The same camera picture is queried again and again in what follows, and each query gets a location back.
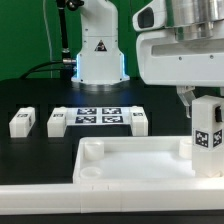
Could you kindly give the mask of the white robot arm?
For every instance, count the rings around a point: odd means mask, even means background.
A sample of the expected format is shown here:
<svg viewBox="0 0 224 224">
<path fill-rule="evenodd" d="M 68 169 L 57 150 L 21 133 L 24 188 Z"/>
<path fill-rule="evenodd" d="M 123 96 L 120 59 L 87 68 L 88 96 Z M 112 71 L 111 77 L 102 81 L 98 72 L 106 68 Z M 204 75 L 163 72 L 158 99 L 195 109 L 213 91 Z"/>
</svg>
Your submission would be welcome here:
<svg viewBox="0 0 224 224">
<path fill-rule="evenodd" d="M 84 0 L 81 22 L 72 80 L 93 88 L 126 81 L 116 7 L 109 0 Z M 151 0 L 132 22 L 144 83 L 175 86 L 186 107 L 196 86 L 224 88 L 224 0 Z"/>
</svg>

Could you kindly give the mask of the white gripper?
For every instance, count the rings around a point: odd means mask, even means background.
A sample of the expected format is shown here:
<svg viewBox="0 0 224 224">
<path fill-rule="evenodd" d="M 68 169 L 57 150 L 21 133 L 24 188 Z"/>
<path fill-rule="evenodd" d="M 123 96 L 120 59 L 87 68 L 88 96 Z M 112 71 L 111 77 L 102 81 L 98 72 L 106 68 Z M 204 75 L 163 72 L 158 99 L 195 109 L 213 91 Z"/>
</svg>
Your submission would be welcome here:
<svg viewBox="0 0 224 224">
<path fill-rule="evenodd" d="M 224 24 L 214 25 L 211 38 L 193 41 L 176 41 L 171 29 L 144 32 L 136 48 L 142 80 L 177 86 L 187 118 L 195 100 L 194 86 L 224 87 Z"/>
</svg>

